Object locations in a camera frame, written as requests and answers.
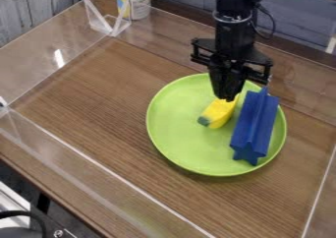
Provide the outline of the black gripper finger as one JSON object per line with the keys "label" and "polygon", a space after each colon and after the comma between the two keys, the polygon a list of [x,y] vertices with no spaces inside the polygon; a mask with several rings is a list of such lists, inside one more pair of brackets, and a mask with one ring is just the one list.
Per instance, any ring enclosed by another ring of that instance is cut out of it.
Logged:
{"label": "black gripper finger", "polygon": [[228,72],[228,101],[232,101],[242,92],[247,75],[242,71],[231,70]]}
{"label": "black gripper finger", "polygon": [[210,80],[212,85],[212,91],[219,99],[228,98],[226,89],[226,79],[227,79],[226,70],[218,66],[210,66]]}

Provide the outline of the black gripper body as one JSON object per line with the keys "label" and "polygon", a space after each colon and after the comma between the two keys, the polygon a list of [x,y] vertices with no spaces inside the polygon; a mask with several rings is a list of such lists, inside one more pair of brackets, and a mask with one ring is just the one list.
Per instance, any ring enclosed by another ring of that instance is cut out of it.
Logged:
{"label": "black gripper body", "polygon": [[255,30],[250,22],[218,22],[215,38],[194,38],[194,62],[223,74],[222,80],[270,82],[272,59],[255,47]]}

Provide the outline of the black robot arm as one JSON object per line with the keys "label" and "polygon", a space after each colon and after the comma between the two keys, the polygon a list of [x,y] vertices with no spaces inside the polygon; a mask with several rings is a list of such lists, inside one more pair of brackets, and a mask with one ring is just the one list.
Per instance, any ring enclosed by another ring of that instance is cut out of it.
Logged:
{"label": "black robot arm", "polygon": [[255,47],[258,11],[271,16],[262,0],[215,0],[215,38],[192,39],[191,60],[210,69],[212,92],[232,101],[247,80],[270,82],[272,59]]}

